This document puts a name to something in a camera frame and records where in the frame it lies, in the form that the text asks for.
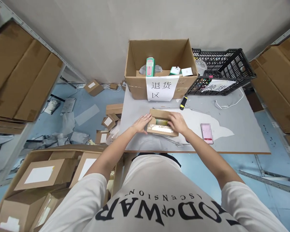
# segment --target gray table top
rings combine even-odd
[[[220,126],[230,129],[234,135],[220,137],[211,146],[219,153],[233,154],[270,154],[266,140],[257,123],[249,102],[244,95],[242,100],[225,110],[220,106],[235,104],[242,96],[240,89],[227,96],[188,96],[187,107],[209,114],[217,119]],[[179,108],[181,100],[166,101],[134,100],[129,89],[126,88],[119,134],[127,130],[140,116],[149,113],[153,107]],[[136,134],[126,147],[127,152],[169,152],[194,153],[191,145],[178,147],[158,135]]]

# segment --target white t-shirt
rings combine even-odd
[[[103,206],[106,185],[98,173],[82,178],[40,232],[287,231],[247,185],[227,183],[221,207],[164,156],[137,157]]]

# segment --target left hand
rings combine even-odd
[[[151,118],[151,114],[145,114],[145,116],[141,116],[138,120],[136,120],[136,122],[133,123],[131,127],[136,131],[136,133],[147,134],[147,132],[144,130],[144,127],[151,120]]]

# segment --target hand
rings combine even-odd
[[[147,132],[144,130],[144,127],[151,119],[151,114],[145,114],[145,116],[141,116],[135,123],[133,123],[131,127],[136,131],[136,133],[147,134]]]
[[[189,130],[181,113],[170,112],[170,119],[171,121],[168,121],[168,124],[178,133],[183,134],[185,131]]]

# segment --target black plastic basket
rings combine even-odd
[[[203,76],[198,76],[186,95],[226,96],[256,77],[241,48],[218,52],[193,48],[192,52],[196,60],[203,60],[206,63],[207,70]],[[236,83],[222,91],[202,92],[212,80],[229,80]]]

